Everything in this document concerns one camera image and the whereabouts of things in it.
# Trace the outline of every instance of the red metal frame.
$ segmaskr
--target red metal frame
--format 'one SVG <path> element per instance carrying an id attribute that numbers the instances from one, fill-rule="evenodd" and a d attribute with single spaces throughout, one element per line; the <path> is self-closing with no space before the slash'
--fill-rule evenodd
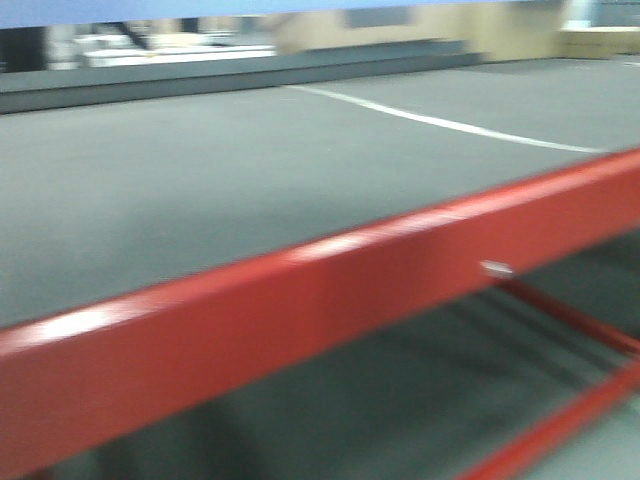
<path id="1" fill-rule="evenodd" d="M 612 154 L 0 331 L 0 478 L 634 228 L 638 185 Z"/>
<path id="2" fill-rule="evenodd" d="M 457 480 L 508 480 L 516 477 L 640 388 L 640 341 L 521 282 L 509 281 L 500 287 L 554 319 L 632 358 L 600 384 L 541 420 Z"/>

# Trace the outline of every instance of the floor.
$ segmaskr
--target floor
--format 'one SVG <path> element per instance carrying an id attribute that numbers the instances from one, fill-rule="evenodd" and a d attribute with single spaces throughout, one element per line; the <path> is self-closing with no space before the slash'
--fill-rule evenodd
<path id="1" fill-rule="evenodd" d="M 639 79 L 620 59 L 532 61 L 0 117 L 0 325 L 633 146 Z M 631 232 L 528 278 L 640 334 L 639 247 Z M 486 291 L 56 471 L 452 478 L 619 361 Z M 525 478 L 637 480 L 638 454 L 632 401 Z"/>

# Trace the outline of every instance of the wall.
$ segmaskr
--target wall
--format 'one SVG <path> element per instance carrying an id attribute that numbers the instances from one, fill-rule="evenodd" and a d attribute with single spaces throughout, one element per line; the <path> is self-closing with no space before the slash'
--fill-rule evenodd
<path id="1" fill-rule="evenodd" d="M 418 39 L 468 41 L 487 60 L 555 57 L 564 16 L 559 1 L 426 5 L 413 7 L 410 25 L 348 28 L 343 12 L 270 16 L 284 52 Z"/>

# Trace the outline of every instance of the red crossbar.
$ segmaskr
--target red crossbar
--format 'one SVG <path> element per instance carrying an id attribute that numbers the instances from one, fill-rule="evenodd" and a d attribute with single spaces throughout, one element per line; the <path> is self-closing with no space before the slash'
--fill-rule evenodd
<path id="1" fill-rule="evenodd" d="M 457 480 L 512 479 L 640 388 L 640 341 L 520 281 L 504 282 L 500 288 L 596 341 L 631 355 L 633 360 L 460 475 Z"/>
<path id="2" fill-rule="evenodd" d="M 585 426 L 622 403 L 638 388 L 640 359 L 636 358 L 457 480 L 513 479 Z"/>
<path id="3" fill-rule="evenodd" d="M 612 154 L 0 331 L 0 478 L 634 228 L 638 185 Z"/>
<path id="4" fill-rule="evenodd" d="M 551 315 L 554 319 L 580 330 L 594 340 L 614 350 L 631 355 L 640 354 L 640 340 L 617 330 L 611 325 L 602 323 L 555 298 L 517 280 L 500 285 L 500 288 L 519 300 L 528 303 L 538 310 Z"/>

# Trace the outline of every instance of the metal bolt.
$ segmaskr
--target metal bolt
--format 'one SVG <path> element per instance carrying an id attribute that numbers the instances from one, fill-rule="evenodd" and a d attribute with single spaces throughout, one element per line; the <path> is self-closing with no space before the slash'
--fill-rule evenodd
<path id="1" fill-rule="evenodd" d="M 493 260 L 483 260 L 480 262 L 484 272 L 493 278 L 512 278 L 513 269 L 507 263 L 495 262 Z"/>

